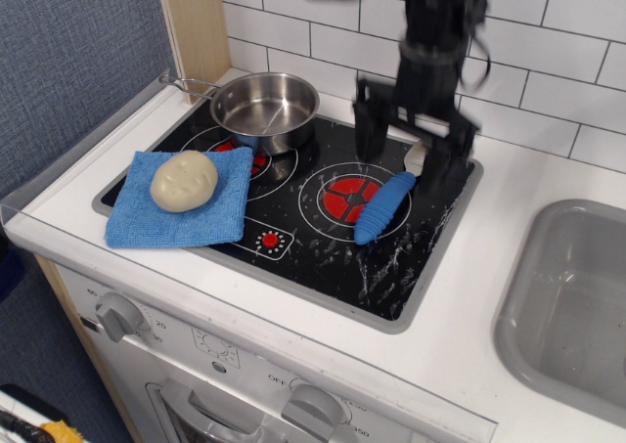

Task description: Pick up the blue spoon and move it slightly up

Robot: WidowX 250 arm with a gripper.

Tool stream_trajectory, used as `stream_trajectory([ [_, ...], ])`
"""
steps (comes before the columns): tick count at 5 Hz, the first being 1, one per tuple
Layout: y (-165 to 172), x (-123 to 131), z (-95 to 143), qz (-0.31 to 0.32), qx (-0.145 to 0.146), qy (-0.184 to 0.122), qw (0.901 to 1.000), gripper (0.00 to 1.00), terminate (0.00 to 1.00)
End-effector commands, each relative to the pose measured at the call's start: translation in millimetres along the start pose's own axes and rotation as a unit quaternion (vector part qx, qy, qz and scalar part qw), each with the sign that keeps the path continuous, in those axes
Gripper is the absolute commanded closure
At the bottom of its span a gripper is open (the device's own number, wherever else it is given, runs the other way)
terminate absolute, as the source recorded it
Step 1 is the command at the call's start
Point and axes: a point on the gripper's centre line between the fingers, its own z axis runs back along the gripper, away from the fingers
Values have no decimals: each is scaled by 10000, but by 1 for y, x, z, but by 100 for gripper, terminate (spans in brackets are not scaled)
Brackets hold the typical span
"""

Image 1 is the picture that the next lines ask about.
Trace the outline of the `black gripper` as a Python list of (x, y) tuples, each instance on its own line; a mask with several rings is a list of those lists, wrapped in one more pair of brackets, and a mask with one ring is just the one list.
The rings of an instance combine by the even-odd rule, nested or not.
[[(446, 51), (402, 41), (393, 85), (357, 80), (353, 110), (359, 159), (371, 162), (377, 158), (384, 149), (388, 126), (393, 125), (420, 136), (426, 147), (421, 192), (438, 192), (448, 176), (468, 164), (477, 125), (454, 104), (467, 45), (463, 42)], [(440, 137), (419, 127), (415, 123), (419, 114), (448, 123), (448, 135)]]

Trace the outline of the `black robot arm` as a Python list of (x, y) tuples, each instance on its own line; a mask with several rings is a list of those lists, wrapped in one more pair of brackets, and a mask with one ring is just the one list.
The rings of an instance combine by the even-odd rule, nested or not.
[(407, 29), (395, 83), (357, 82), (353, 109), (359, 159), (378, 157), (388, 127), (395, 126), (424, 142), (421, 191), (438, 191), (467, 164), (478, 127), (457, 110), (455, 92), (486, 7), (487, 0), (405, 0)]

